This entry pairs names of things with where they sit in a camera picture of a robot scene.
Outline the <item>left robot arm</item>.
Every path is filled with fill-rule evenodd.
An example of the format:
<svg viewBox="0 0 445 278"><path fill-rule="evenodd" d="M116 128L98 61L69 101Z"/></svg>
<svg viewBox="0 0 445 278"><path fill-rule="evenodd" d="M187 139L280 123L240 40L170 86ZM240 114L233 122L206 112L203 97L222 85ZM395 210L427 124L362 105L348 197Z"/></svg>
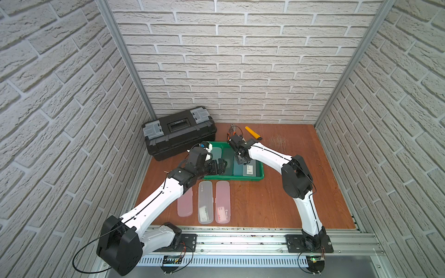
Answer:
<svg viewBox="0 0 445 278"><path fill-rule="evenodd" d="M131 272L148 253L178 246L182 231L170 222L149 235L145 232L169 205L199 180L225 172L227 162L214 159L211 149L207 142L191 148L186 159L166 174L165 180L149 197L122 216L112 215L104 221L96 254L119 275Z"/></svg>

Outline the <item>pink frosted pencil case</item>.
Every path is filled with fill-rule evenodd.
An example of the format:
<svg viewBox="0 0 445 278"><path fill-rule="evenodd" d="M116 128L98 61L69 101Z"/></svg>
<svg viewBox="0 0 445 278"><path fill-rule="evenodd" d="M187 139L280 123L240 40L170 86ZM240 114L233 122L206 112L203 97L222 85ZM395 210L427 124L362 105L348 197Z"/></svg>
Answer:
<svg viewBox="0 0 445 278"><path fill-rule="evenodd" d="M179 217L189 217L193 213L193 191L189 189L177 199L177 215Z"/></svg>

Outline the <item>clear pencil case with label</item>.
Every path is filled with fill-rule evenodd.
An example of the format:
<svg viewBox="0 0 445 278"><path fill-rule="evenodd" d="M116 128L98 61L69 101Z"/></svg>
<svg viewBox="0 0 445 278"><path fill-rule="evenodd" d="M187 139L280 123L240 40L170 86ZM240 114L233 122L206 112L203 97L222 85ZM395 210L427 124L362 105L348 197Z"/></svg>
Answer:
<svg viewBox="0 0 445 278"><path fill-rule="evenodd" d="M211 224L214 220L213 184L202 181L198 188L198 221L200 224Z"/></svg>

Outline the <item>blue-grey frosted pencil case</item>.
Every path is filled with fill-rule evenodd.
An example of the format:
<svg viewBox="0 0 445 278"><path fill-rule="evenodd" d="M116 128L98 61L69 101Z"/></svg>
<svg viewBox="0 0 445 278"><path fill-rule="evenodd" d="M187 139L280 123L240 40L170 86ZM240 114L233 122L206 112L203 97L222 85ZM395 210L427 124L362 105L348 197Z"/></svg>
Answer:
<svg viewBox="0 0 445 278"><path fill-rule="evenodd" d="M238 164L236 159L233 164L233 176L243 176L243 164Z"/></svg>

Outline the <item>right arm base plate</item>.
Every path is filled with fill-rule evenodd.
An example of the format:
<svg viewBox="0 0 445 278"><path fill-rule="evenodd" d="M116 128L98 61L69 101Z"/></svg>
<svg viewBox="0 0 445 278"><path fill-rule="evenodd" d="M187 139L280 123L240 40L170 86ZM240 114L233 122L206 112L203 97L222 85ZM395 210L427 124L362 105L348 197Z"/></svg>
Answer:
<svg viewBox="0 0 445 278"><path fill-rule="evenodd" d="M333 244L330 237L321 237L321 242L308 247L303 235L285 235L287 250L289 253L334 253Z"/></svg>

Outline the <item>dark green labelled pencil case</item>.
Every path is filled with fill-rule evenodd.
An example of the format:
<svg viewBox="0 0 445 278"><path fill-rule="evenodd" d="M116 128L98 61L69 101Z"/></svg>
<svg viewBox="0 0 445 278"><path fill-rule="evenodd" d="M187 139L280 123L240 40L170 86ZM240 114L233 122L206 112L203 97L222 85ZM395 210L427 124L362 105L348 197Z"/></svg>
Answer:
<svg viewBox="0 0 445 278"><path fill-rule="evenodd" d="M224 151L222 154L222 159L227 162L226 170L224 172L224 176L232 176L234 173L234 153L232 151Z"/></svg>

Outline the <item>green plastic storage tray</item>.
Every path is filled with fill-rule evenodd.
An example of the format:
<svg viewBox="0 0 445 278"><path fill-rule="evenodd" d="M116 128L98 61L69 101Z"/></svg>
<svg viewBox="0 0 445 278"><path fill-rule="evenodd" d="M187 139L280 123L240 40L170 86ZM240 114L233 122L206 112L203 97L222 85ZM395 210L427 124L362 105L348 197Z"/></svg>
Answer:
<svg viewBox="0 0 445 278"><path fill-rule="evenodd" d="M224 151L233 151L233 149L229 146L227 142L218 142L218 141L210 141L213 147L219 147L222 150L222 154ZM225 180L225 181L261 181L264 179L264 166L261 162L256 161L256 177L244 177L244 176L224 176L224 175L213 175L206 176L205 180Z"/></svg>

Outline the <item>pink pencil case with label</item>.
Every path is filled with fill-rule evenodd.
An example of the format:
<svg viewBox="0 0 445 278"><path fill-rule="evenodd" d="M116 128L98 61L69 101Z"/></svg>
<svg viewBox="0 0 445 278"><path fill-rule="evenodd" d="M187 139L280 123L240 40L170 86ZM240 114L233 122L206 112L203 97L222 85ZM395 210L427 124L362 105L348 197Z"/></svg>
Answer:
<svg viewBox="0 0 445 278"><path fill-rule="evenodd" d="M219 224L227 224L231 220L231 193L228 181L216 183L215 220Z"/></svg>

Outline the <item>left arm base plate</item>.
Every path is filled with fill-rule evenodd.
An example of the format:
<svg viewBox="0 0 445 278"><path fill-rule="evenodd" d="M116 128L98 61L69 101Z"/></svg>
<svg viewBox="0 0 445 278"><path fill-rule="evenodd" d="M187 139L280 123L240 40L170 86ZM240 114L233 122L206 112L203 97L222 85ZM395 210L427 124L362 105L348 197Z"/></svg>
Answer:
<svg viewBox="0 0 445 278"><path fill-rule="evenodd" d="M168 247L157 249L155 252L182 252L185 247L187 248L187 252L194 252L197 246L197 237L197 234L182 234L181 238L176 241L176 246L172 244Z"/></svg>

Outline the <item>grey frosted rectangular pencil case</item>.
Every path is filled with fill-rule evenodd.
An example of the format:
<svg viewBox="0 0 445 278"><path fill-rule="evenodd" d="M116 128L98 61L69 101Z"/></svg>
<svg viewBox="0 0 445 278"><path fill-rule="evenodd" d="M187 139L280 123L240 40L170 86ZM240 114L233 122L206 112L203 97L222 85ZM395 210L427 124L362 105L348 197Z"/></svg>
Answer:
<svg viewBox="0 0 445 278"><path fill-rule="evenodd" d="M257 162L255 160L251 160L249 163L243 165L243 176L244 177L256 177L256 165Z"/></svg>

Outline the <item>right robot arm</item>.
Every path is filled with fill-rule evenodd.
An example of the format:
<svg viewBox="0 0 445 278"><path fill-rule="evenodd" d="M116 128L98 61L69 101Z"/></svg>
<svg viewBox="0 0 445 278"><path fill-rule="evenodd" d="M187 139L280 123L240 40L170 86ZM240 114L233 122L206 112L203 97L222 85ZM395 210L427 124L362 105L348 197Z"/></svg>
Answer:
<svg viewBox="0 0 445 278"><path fill-rule="evenodd" d="M302 244L306 250L321 249L326 230L316 211L314 183L303 157L281 154L256 139L246 141L238 134L228 136L227 142L239 164L256 160L281 174L283 190L293 198L301 218Z"/></svg>

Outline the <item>clear frosted pencil case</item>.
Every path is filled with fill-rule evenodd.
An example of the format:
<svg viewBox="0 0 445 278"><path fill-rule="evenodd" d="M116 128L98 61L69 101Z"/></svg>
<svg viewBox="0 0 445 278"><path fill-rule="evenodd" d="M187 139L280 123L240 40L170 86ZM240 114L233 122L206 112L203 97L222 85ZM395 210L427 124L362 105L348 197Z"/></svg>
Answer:
<svg viewBox="0 0 445 278"><path fill-rule="evenodd" d="M216 161L218 162L221 159L222 150L219 147L213 147L209 154L207 154L206 160L208 162Z"/></svg>

